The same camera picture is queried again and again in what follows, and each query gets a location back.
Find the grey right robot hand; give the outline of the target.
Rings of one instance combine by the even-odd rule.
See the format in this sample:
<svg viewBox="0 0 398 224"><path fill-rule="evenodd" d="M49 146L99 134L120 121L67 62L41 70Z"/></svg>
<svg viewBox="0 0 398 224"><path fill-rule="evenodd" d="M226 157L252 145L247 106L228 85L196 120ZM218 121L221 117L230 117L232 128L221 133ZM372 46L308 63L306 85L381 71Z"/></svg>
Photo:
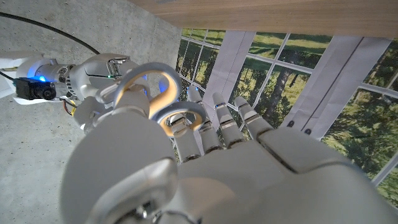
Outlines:
<svg viewBox="0 0 398 224"><path fill-rule="evenodd" d="M138 92L138 101L133 102L127 93L114 105L115 92L124 76L138 64L129 56L120 54L99 54L70 70L70 86L81 104L74 119L85 134L91 132L105 118L121 111L133 110L148 117L149 101L144 97L150 92L145 78L139 77L130 85L129 91Z"/></svg>

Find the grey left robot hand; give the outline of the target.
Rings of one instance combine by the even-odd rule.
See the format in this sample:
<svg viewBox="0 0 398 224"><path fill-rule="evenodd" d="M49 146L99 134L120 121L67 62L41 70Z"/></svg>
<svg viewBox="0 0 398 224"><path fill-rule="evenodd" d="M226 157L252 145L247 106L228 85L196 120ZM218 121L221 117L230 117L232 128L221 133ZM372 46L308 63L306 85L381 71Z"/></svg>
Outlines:
<svg viewBox="0 0 398 224"><path fill-rule="evenodd" d="M287 128L178 164L142 90L72 152L63 175L64 223L396 223L364 173Z"/></svg>

